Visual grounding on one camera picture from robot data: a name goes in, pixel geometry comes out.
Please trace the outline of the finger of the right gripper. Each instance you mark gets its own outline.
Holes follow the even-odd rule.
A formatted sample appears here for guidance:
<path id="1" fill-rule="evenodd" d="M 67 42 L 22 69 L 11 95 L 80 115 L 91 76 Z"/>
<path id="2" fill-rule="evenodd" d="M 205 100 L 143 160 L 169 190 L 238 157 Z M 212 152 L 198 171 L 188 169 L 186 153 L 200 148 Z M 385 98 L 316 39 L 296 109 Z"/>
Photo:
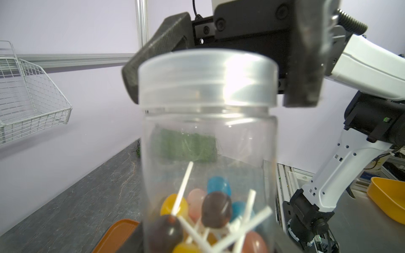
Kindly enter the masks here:
<path id="1" fill-rule="evenodd" d="M 191 16 L 187 12 L 163 20 L 153 37 L 122 68 L 122 78 L 129 97 L 139 103 L 138 70 L 142 63 L 156 56 L 194 48 Z"/>

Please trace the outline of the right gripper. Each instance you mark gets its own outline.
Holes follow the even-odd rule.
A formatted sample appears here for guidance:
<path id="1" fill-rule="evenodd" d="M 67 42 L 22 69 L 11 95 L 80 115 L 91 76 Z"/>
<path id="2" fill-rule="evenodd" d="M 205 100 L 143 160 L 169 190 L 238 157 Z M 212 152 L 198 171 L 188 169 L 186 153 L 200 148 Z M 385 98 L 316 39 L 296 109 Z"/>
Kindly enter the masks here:
<path id="1" fill-rule="evenodd" d="M 253 52 L 278 65 L 287 108 L 318 104 L 339 1 L 229 1 L 192 21 L 195 45 Z"/>

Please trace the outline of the clear plastic jar lid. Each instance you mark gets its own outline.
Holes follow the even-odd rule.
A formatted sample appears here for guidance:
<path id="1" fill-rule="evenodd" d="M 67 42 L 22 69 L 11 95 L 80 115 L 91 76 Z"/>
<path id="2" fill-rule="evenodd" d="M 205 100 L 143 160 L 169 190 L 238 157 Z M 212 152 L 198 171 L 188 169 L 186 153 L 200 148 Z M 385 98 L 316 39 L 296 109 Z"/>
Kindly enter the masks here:
<path id="1" fill-rule="evenodd" d="M 140 65 L 145 109 L 277 106 L 278 65 L 260 54 L 229 49 L 167 53 Z"/>

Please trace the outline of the clear plastic candy jar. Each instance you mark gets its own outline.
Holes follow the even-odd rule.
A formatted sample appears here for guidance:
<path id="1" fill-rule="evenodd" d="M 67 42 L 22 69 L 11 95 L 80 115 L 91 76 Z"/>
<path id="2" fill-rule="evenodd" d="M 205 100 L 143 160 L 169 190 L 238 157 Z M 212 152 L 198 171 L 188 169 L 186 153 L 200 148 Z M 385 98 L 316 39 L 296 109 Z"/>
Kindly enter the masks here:
<path id="1" fill-rule="evenodd" d="M 143 108 L 141 161 L 147 253 L 275 251 L 277 120 L 266 107 Z M 156 127 L 217 139 L 217 161 L 159 162 Z"/>

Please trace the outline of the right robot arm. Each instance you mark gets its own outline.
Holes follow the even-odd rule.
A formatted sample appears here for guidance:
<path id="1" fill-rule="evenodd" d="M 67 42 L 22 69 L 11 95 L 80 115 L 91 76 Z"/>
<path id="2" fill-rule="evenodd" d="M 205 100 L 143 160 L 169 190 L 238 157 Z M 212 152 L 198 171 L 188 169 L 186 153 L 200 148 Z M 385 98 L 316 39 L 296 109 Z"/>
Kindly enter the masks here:
<path id="1" fill-rule="evenodd" d="M 123 67 L 142 118 L 145 217 L 137 251 L 310 252 L 360 171 L 405 144 L 405 60 L 364 37 L 338 1 L 230 1 L 167 17 Z M 277 209 L 277 96 L 314 107 L 324 79 L 357 90 L 334 148 Z"/>

